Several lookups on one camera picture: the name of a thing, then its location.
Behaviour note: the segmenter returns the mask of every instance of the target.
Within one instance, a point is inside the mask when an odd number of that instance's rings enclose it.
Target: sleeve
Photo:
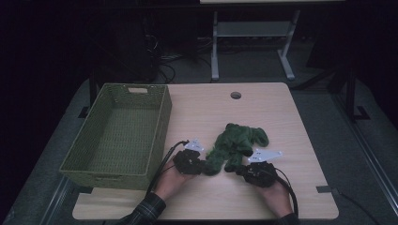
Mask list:
[[[300,221],[296,214],[292,213],[278,219],[280,225],[299,225]]]
[[[158,195],[149,193],[132,211],[127,224],[150,225],[156,221],[165,208],[166,203]]]

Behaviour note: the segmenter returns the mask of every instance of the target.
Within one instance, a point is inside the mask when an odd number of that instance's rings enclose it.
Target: green basket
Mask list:
[[[171,109],[167,85],[104,84],[60,172],[84,187],[147,189]]]

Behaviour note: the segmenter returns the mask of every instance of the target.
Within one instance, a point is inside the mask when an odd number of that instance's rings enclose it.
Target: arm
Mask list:
[[[263,197],[269,210],[275,214],[281,225],[300,224],[290,205],[289,192],[281,183],[276,181],[271,187],[255,187],[255,189]]]
[[[127,218],[130,225],[152,224],[156,221],[161,212],[166,208],[166,201],[176,195],[182,186],[195,175],[181,174],[174,166],[173,159],[170,159],[163,169],[163,173],[153,193],[149,193],[135,207],[132,214]]]

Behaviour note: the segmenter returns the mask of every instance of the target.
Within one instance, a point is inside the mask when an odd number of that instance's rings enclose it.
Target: metal stand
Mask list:
[[[278,56],[287,80],[295,80],[295,75],[286,56],[295,33],[299,13],[300,11],[296,10],[292,20],[288,22],[218,22],[217,11],[215,11],[213,20],[213,51],[211,53],[211,80],[217,81],[220,78],[217,57],[217,37],[286,37],[283,47],[278,50]]]

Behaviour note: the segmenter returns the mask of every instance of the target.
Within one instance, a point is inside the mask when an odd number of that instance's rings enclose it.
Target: green stuffed toy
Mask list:
[[[253,154],[254,143],[265,147],[268,137],[262,128],[252,128],[237,124],[228,124],[225,131],[217,137],[213,149],[207,154],[202,172],[205,175],[215,175],[222,169],[234,172],[242,164],[242,158]]]

